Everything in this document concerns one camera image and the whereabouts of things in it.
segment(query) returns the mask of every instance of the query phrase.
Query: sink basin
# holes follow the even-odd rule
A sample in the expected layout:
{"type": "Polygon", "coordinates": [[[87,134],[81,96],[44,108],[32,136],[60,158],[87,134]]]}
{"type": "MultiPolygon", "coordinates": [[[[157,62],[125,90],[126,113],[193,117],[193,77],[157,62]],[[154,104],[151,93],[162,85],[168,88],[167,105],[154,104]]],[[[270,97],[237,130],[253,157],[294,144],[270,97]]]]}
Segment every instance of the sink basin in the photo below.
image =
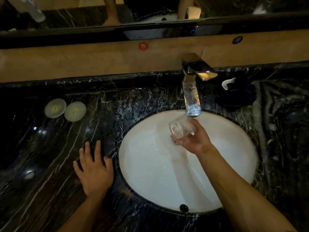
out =
{"type": "MultiPolygon", "coordinates": [[[[157,207],[176,213],[183,208],[191,213],[215,210],[222,204],[197,157],[170,138],[168,123],[184,113],[157,113],[135,125],[119,149],[120,172],[137,195],[157,207]]],[[[230,166],[251,183],[257,154],[244,130],[212,113],[202,112],[196,119],[230,166]]]]}

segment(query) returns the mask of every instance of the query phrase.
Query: fingers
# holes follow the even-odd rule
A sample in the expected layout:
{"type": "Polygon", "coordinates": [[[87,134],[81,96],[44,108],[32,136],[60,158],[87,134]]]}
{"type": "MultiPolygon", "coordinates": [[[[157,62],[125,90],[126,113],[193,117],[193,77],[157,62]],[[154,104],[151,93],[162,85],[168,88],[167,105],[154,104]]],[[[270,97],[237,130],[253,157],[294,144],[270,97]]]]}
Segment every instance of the fingers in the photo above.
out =
{"type": "Polygon", "coordinates": [[[104,162],[105,162],[107,171],[114,172],[113,160],[111,158],[108,158],[107,156],[104,156],[104,162]]]}
{"type": "Polygon", "coordinates": [[[87,167],[87,164],[86,164],[86,161],[85,161],[84,149],[83,148],[79,149],[79,159],[80,159],[80,164],[81,164],[83,171],[84,171],[87,167]]]}
{"type": "Polygon", "coordinates": [[[99,140],[95,144],[95,163],[102,164],[101,142],[99,140]]]}
{"type": "Polygon", "coordinates": [[[77,161],[73,161],[73,167],[76,175],[78,176],[79,179],[81,179],[83,172],[80,170],[77,161]]]}
{"type": "Polygon", "coordinates": [[[183,140],[182,139],[177,139],[174,135],[171,135],[172,140],[174,140],[175,142],[177,142],[179,145],[182,146],[183,144],[183,140]]]}
{"type": "Polygon", "coordinates": [[[204,129],[203,126],[196,119],[191,119],[190,122],[195,126],[196,131],[204,129]]]}
{"type": "Polygon", "coordinates": [[[93,162],[92,157],[91,157],[89,142],[85,143],[85,161],[86,161],[86,164],[90,164],[93,162]]]}

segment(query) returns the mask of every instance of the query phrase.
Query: faucet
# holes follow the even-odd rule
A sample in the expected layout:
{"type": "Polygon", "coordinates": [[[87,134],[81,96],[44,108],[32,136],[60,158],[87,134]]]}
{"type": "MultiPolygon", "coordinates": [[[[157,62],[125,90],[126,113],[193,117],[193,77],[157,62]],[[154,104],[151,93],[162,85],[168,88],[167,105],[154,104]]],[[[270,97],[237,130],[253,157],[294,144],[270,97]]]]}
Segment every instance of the faucet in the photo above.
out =
{"type": "Polygon", "coordinates": [[[207,81],[215,78],[218,73],[195,53],[182,57],[182,69],[184,73],[182,90],[186,105],[186,115],[188,117],[197,117],[202,111],[196,87],[196,75],[203,81],[207,81]]]}

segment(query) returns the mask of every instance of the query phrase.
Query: left hand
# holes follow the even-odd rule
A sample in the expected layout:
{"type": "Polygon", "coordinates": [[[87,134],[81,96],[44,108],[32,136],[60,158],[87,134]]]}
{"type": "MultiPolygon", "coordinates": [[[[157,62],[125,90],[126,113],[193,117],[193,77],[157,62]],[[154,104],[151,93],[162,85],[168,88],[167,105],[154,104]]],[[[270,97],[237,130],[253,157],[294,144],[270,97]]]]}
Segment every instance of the left hand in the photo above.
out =
{"type": "Polygon", "coordinates": [[[95,160],[92,160],[90,143],[85,143],[79,150],[80,163],[83,171],[79,168],[77,161],[73,162],[74,170],[79,177],[86,195],[103,198],[114,181],[114,169],[111,158],[104,157],[106,167],[101,159],[101,142],[97,141],[95,146],[95,160]]]}

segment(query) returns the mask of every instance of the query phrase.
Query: white bottle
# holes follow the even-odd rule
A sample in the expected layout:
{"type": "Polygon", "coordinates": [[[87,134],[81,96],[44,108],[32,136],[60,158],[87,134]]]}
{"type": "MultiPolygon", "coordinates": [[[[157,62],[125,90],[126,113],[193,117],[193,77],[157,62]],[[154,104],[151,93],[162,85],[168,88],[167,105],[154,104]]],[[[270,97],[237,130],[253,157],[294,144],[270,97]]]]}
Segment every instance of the white bottle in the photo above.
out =
{"type": "Polygon", "coordinates": [[[21,0],[29,11],[29,14],[36,22],[42,22],[45,20],[45,15],[36,6],[32,0],[21,0]]]}

